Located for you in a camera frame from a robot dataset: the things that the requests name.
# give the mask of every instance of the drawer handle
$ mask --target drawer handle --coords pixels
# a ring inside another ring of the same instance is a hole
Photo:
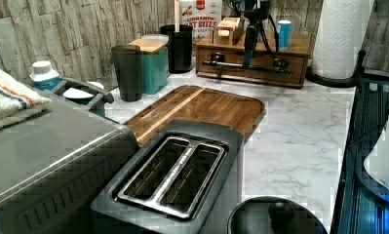
[[[247,70],[258,70],[258,71],[267,71],[273,72],[275,74],[282,75],[292,75],[293,69],[288,68],[289,63],[286,60],[275,59],[273,61],[273,66],[258,66],[250,65],[245,68],[242,64],[225,62],[223,53],[212,54],[211,60],[203,60],[203,65],[213,66],[213,67],[225,67],[225,68],[235,68],[235,69],[247,69]]]

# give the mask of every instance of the towel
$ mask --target towel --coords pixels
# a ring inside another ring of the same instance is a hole
[[[0,69],[0,128],[41,112],[51,100],[41,97]]]

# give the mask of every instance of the white marble countertop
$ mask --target white marble countertop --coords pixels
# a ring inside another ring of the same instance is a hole
[[[245,145],[242,201],[256,196],[292,200],[328,229],[345,148],[355,89],[335,89],[305,81],[301,90],[196,77],[195,69],[169,77],[158,94],[105,106],[106,117],[124,123],[182,85],[196,85],[262,100],[263,120]]]

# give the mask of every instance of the wooden cutting board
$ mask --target wooden cutting board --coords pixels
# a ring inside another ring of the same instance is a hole
[[[197,86],[181,86],[127,121],[140,146],[145,145],[174,119],[231,127],[247,140],[263,118],[264,103],[258,99]]]

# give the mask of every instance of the paper towel holder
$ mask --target paper towel holder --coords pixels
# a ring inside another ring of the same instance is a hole
[[[327,77],[320,76],[315,74],[312,71],[312,66],[307,67],[306,78],[319,85],[332,87],[332,88],[352,88],[359,84],[362,75],[364,74],[365,68],[362,67],[364,57],[367,53],[364,50],[361,50],[358,53],[358,60],[356,62],[355,71],[352,77],[347,79],[331,79]]]

